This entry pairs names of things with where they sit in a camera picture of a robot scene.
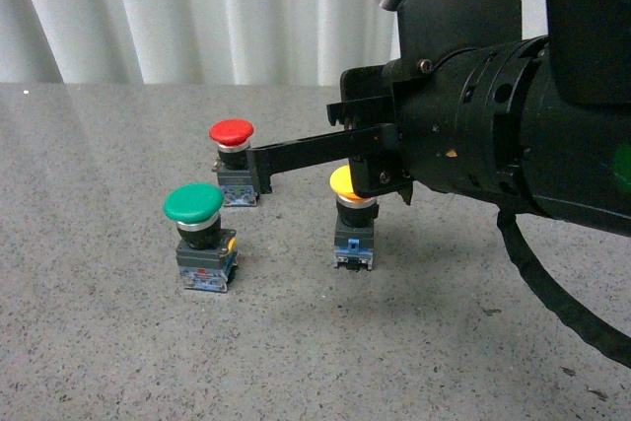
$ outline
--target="black cable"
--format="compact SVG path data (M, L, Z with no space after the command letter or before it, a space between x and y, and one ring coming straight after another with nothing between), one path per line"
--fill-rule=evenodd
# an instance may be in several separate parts
M631 338L575 300L545 271L524 239L515 214L500 210L497 227L511 261L537 298L602 355L631 369Z

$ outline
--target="bolt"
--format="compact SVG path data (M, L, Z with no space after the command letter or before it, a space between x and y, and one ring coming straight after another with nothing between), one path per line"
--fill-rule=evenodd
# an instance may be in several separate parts
M434 65L429 59L421 59L416 66L422 74L430 74L434 70Z
M379 182L381 184L388 184L390 182L390 173L388 172L382 172L379 175Z

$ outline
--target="gray speckled floor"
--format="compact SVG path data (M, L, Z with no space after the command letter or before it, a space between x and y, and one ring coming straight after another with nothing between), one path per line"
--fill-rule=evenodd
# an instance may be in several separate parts
M209 125L243 116L253 144L273 143L332 131L336 101L0 87L0 418L630 419L631 371L542 306L496 209L466 198L381 198L375 270L336 271L337 164L279 175L258 208L223 211L241 250L230 292L182 290L162 203L214 179ZM566 288L631 333L631 240L521 223Z

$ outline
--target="white curtain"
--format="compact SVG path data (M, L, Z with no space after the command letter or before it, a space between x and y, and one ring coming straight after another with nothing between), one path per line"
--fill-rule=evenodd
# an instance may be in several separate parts
M0 0L2 82L334 85L397 55L374 0Z

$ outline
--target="metal ring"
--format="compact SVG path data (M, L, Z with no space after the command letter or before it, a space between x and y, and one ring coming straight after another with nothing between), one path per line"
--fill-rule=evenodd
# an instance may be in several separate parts
M346 199L345 197L337 194L337 202L339 202L344 207L348 207L349 209L366 209L367 207L371 207L373 204L375 204L377 202L377 198L369 197L361 201L351 201L350 199Z
M184 222L176 221L175 224L177 225L178 229L181 229L185 232L199 232L208 229L210 226L217 222L217 219L219 219L219 212L213 214L211 218L207 221L195 222L194 224L186 224Z
M249 148L249 140L245 140L244 143L237 145L236 147L227 147L226 145L218 143L217 148L219 148L219 151L222 153L238 153Z

